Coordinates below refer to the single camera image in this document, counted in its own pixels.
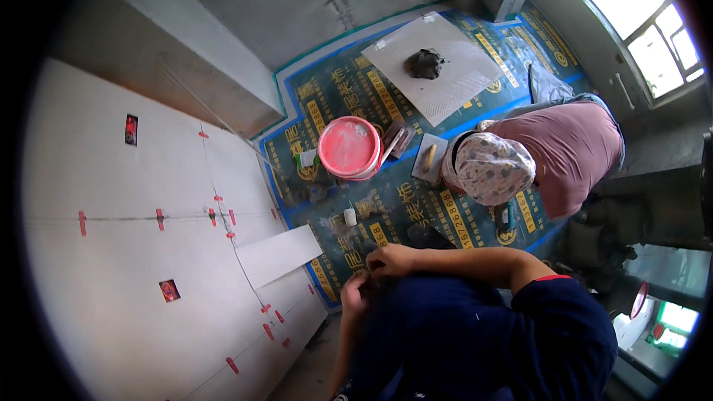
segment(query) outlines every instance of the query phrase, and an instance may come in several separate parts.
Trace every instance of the concrete floor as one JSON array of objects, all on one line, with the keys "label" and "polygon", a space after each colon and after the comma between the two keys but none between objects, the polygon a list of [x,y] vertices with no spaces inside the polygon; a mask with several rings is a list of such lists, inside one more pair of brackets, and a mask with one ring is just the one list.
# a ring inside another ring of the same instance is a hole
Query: concrete floor
[{"label": "concrete floor", "polygon": [[297,361],[267,398],[269,401],[327,400],[341,313],[327,316]]}]

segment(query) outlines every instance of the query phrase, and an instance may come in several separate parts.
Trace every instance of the red bucket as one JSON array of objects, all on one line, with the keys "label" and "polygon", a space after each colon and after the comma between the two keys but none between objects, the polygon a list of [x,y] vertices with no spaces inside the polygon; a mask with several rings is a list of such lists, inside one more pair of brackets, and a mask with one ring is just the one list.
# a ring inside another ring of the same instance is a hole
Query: red bucket
[{"label": "red bucket", "polygon": [[317,154],[329,173],[361,181],[377,173],[383,150],[379,133],[367,120],[341,117],[319,135]]}]

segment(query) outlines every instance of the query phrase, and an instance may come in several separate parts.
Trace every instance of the person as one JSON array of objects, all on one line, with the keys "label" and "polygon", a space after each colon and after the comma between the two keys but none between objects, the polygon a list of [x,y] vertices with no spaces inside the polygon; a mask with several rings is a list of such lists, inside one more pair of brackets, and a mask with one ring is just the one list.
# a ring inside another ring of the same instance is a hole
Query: person
[{"label": "person", "polygon": [[574,215],[594,185],[624,163],[624,137],[595,94],[514,109],[460,134],[446,151],[446,183],[497,206],[531,186],[551,220]]},{"label": "person", "polygon": [[[332,400],[597,400],[618,346],[575,279],[513,248],[388,244],[342,288]],[[365,299],[370,282],[398,279]],[[511,307],[495,289],[509,288]]]}]

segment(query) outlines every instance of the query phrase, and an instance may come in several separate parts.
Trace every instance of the jeans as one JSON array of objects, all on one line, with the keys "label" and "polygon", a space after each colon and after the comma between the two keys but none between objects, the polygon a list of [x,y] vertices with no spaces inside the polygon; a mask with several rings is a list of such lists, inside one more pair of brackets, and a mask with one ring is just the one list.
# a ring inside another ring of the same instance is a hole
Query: jeans
[{"label": "jeans", "polygon": [[619,172],[624,165],[624,157],[625,157],[625,144],[624,144],[624,134],[622,134],[622,129],[619,127],[619,123],[617,120],[614,119],[614,115],[612,115],[612,112],[609,111],[609,107],[607,107],[607,104],[602,101],[602,99],[597,96],[596,94],[593,93],[580,93],[577,96],[571,97],[571,98],[562,98],[561,100],[553,100],[553,101],[545,101],[545,102],[539,102],[537,104],[529,104],[521,107],[516,107],[515,109],[512,109],[510,113],[508,113],[505,116],[505,119],[507,120],[508,118],[513,118],[513,117],[519,117],[522,114],[529,113],[531,111],[535,110],[542,110],[542,109],[547,109],[548,107],[554,107],[556,105],[561,105],[561,104],[569,104],[571,102],[577,102],[577,101],[591,101],[591,102],[596,102],[597,104],[601,105],[604,107],[604,110],[607,111],[607,114],[609,114],[609,117],[612,119],[612,122],[614,125],[617,127],[617,131],[619,131],[619,136],[622,139],[622,153],[619,156],[619,163],[612,167],[609,172],[607,172],[606,175],[604,175],[603,179],[607,179],[611,177],[612,175],[616,174]]}]

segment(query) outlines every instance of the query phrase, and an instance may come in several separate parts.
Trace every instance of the worker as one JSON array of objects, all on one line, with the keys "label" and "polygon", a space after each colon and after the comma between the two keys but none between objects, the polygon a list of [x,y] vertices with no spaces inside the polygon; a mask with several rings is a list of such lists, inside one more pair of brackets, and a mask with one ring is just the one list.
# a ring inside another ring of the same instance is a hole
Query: worker
[{"label": "worker", "polygon": [[[618,346],[577,281],[513,248],[367,256],[342,288],[332,400],[598,400]],[[372,279],[398,280],[370,299]],[[495,288],[512,290],[511,307]]]},{"label": "worker", "polygon": [[624,163],[624,137],[595,94],[514,109],[481,121],[446,151],[446,183],[478,203],[497,206],[532,187],[550,220],[571,216],[594,185]]}]

